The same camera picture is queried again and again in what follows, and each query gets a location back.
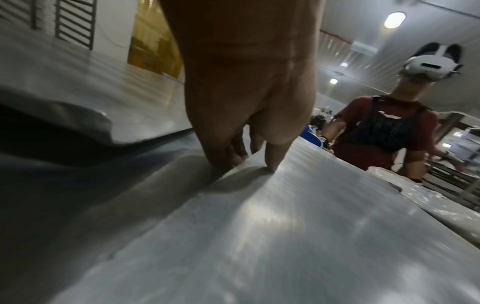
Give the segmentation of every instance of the stainless steel table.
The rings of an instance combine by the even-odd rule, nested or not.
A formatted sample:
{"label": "stainless steel table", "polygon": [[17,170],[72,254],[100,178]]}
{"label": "stainless steel table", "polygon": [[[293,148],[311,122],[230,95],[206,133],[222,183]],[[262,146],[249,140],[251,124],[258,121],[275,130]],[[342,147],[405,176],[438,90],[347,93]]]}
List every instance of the stainless steel table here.
{"label": "stainless steel table", "polygon": [[184,86],[0,20],[0,104],[126,145],[190,128]]}
{"label": "stainless steel table", "polygon": [[[108,203],[128,209],[92,209],[84,219],[99,223],[141,212],[143,201],[175,201],[168,193],[189,185],[183,179],[208,176],[185,160],[167,171]],[[277,173],[265,169],[260,152],[154,222],[96,256],[80,277],[71,278],[88,250],[64,250],[6,295],[49,304],[480,302],[478,249],[383,181],[303,139]],[[48,255],[88,243],[73,227],[81,225],[64,230]],[[116,237],[96,238],[108,246]]]}

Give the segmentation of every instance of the ceiling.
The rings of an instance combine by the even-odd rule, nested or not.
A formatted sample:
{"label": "ceiling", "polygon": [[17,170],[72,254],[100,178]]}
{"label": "ceiling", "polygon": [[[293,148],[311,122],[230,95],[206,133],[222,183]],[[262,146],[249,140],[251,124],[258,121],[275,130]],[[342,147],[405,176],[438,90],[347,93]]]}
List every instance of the ceiling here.
{"label": "ceiling", "polygon": [[[439,112],[480,108],[480,20],[422,2],[480,16],[478,0],[326,0],[317,90],[345,104],[358,96],[384,94],[395,86],[404,61],[418,48],[429,42],[458,43],[463,47],[462,75],[437,83],[422,102]],[[406,20],[389,30],[383,24],[396,11],[406,13]],[[353,52],[353,41],[379,51],[372,57]],[[341,67],[342,62],[348,67]],[[339,82],[331,85],[331,78]]]}

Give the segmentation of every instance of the red t-shirt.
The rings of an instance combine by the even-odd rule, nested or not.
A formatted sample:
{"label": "red t-shirt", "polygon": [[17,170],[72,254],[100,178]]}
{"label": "red t-shirt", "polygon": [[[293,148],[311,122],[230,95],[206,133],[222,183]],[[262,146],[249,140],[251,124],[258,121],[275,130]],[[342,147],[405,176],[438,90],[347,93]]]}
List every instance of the red t-shirt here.
{"label": "red t-shirt", "polygon": [[[406,118],[416,114],[419,102],[406,102],[390,97],[382,97],[377,109],[390,118]],[[341,110],[336,118],[342,118],[346,122],[346,129],[335,144],[333,151],[336,157],[342,159],[360,169],[367,170],[368,167],[381,167],[390,169],[394,164],[394,154],[386,152],[373,145],[358,145],[346,143],[349,134],[360,124],[372,108],[372,97],[359,97]],[[419,117],[419,126],[407,145],[408,150],[433,151],[433,132],[437,127],[438,120],[435,113],[425,110]]]}

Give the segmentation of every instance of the ceiling light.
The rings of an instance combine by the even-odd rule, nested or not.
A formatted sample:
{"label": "ceiling light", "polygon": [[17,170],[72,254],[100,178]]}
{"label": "ceiling light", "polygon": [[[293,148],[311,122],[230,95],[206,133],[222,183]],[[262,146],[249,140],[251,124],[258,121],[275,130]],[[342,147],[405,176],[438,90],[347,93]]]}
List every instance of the ceiling light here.
{"label": "ceiling light", "polygon": [[385,27],[387,29],[398,28],[404,22],[407,16],[402,12],[391,13],[388,18],[385,20]]}

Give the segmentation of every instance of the vr headset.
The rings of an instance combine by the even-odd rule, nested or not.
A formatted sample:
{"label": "vr headset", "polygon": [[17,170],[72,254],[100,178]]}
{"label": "vr headset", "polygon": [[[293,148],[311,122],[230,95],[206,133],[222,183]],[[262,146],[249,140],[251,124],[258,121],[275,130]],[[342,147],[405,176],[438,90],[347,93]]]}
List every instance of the vr headset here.
{"label": "vr headset", "polygon": [[419,49],[405,62],[401,74],[436,82],[459,74],[462,48],[453,44],[449,47],[432,42]]}

